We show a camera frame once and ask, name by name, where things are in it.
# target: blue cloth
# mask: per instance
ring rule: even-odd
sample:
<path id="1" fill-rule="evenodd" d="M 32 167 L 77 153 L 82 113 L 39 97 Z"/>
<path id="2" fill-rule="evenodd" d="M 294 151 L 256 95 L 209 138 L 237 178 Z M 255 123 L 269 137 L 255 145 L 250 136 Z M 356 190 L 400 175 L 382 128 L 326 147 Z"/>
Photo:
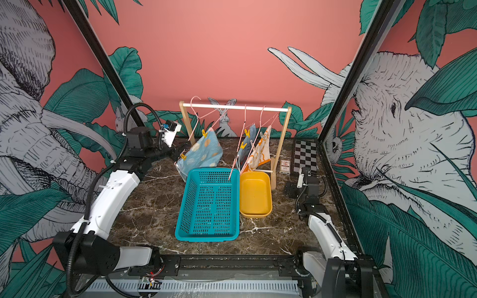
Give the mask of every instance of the blue cloth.
<path id="1" fill-rule="evenodd" d="M 223 150 L 212 128 L 209 128 L 206 136 L 202 136 L 190 150 L 176 162 L 176 168 L 184 182 L 187 174 L 195 168 L 217 166 L 222 158 Z"/>
<path id="2" fill-rule="evenodd" d="M 245 139 L 243 140 L 243 143 L 245 144 L 245 148 L 243 149 L 240 148 L 238 150 L 238 160 L 236 162 L 236 166 L 239 170 L 242 169 L 243 165 L 247 161 L 247 157 L 250 153 L 250 150 L 252 149 L 252 142 L 255 140 L 256 136 L 257 136 L 257 128 L 255 124 L 252 124 L 252 126 L 250 127 L 250 137 L 245 136 Z"/>

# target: teal plastic basket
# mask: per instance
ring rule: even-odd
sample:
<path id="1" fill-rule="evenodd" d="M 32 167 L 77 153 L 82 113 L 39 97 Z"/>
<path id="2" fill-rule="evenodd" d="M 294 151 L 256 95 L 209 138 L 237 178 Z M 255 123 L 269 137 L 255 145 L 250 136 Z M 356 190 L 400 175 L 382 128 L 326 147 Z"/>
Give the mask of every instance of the teal plastic basket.
<path id="1" fill-rule="evenodd" d="M 227 168 L 189 171 L 182 197 L 176 238 L 189 242 L 221 242 L 239 236 L 240 172 Z"/>

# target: elephant illustration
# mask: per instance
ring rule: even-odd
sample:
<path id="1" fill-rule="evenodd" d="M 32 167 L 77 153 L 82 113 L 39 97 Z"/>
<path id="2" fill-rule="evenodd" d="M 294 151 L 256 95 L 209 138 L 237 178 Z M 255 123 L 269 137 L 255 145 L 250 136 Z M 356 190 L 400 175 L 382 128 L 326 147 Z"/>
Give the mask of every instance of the elephant illustration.
<path id="1" fill-rule="evenodd" d="M 55 46 L 43 19 L 27 0 L 0 0 L 0 195 L 23 195 L 58 183 L 72 197 L 61 201 L 22 235 L 33 242 L 67 231 L 84 211 L 87 190 L 96 173 L 58 133 L 87 136 L 116 154 L 98 133 L 39 103 L 49 83 Z M 98 185 L 105 183 L 102 178 Z M 9 279 L 16 246 L 0 256 L 0 289 Z"/>
<path id="2" fill-rule="evenodd" d="M 311 56 L 290 48 L 312 73 L 282 52 L 269 51 L 299 78 L 325 89 L 323 101 L 336 100 L 341 78 L 346 77 L 349 65 L 334 74 Z M 397 188 L 379 172 L 402 185 L 437 194 L 477 211 L 467 185 L 436 150 L 439 148 L 475 185 L 470 174 L 475 139 L 467 119 L 461 112 L 436 116 L 414 107 L 404 110 L 413 94 L 438 69 L 427 66 L 419 55 L 391 52 L 375 55 L 353 94 L 359 108 L 353 111 L 353 116 L 356 119 L 354 156 L 360 175 L 345 183 L 363 191 L 370 200 L 395 204 L 404 211 L 411 207 L 437 237 L 477 264 L 477 242 L 469 231 L 443 210 Z M 334 146 L 334 151 L 339 151 L 339 144 L 331 145 L 330 141 L 327 151 Z"/>

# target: marble tabletop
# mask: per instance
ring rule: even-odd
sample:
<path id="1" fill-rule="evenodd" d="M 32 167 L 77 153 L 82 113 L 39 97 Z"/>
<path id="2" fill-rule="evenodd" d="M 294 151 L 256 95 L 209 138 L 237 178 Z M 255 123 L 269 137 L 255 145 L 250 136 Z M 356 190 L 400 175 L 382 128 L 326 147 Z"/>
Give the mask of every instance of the marble tabletop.
<path id="1" fill-rule="evenodd" d="M 231 167 L 237 139 L 219 140 L 224 154 L 218 166 Z M 278 140 L 270 141 L 270 153 L 275 156 Z M 291 160 L 293 140 L 285 140 L 280 159 Z M 263 168 L 270 169 L 270 164 Z M 318 160 L 319 175 L 324 175 Z M 109 241 L 119 246 L 154 245 L 163 254 L 246 254 L 288 255 L 299 247 L 314 247 L 321 251 L 315 235 L 305 221 L 298 219 L 294 201 L 282 194 L 286 181 L 296 181 L 290 175 L 277 174 L 277 188 L 272 190 L 273 210 L 266 218 L 245 218 L 240 215 L 240 234 L 226 242 L 184 242 L 175 237 L 177 218 L 185 183 L 174 162 L 165 158 L 155 163 L 139 186 L 131 193 L 113 224 Z M 340 217 L 328 190 L 321 198 L 328 208 L 341 237 L 345 239 Z"/>

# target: wall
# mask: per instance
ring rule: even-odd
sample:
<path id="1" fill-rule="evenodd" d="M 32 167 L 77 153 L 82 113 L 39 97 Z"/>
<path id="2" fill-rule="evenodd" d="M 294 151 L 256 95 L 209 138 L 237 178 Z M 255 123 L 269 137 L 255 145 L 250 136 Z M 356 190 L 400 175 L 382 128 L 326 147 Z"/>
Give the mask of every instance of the wall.
<path id="1" fill-rule="evenodd" d="M 325 90 L 339 90 L 344 77 L 337 73 L 353 60 L 366 28 L 360 26 L 360 2 L 351 0 L 143 0 L 141 5 L 116 1 L 98 9 L 90 1 L 80 3 L 133 102 L 160 110 L 164 120 L 176 120 L 179 101 L 194 95 L 201 103 L 209 103 L 210 97 L 221 104 L 292 104 L 288 136 L 297 137 L 316 137 L 321 131 L 332 107 L 323 107 L 331 103 L 322 100 Z M 376 5 L 363 12 L 366 25 Z M 113 109 L 120 124 L 125 108 L 117 101 Z M 264 113 L 263 120 L 272 116 Z M 142 117 L 152 120 L 151 115 Z M 207 127 L 218 117 L 214 113 L 201 124 Z M 228 111 L 214 128 L 218 135 L 236 136 L 243 117 Z M 259 112 L 249 112 L 247 122 L 258 124 Z M 276 121 L 273 128 L 281 131 L 281 124 Z M 196 134 L 201 136 L 200 129 Z"/>
<path id="2" fill-rule="evenodd" d="M 477 296 L 477 6 L 443 2 L 406 1 L 325 144 L 391 297 Z"/>
<path id="3" fill-rule="evenodd" d="M 83 215 L 86 189 L 121 144 L 102 69 L 52 3 L 0 1 L 2 297 L 64 292 L 52 237 Z"/>

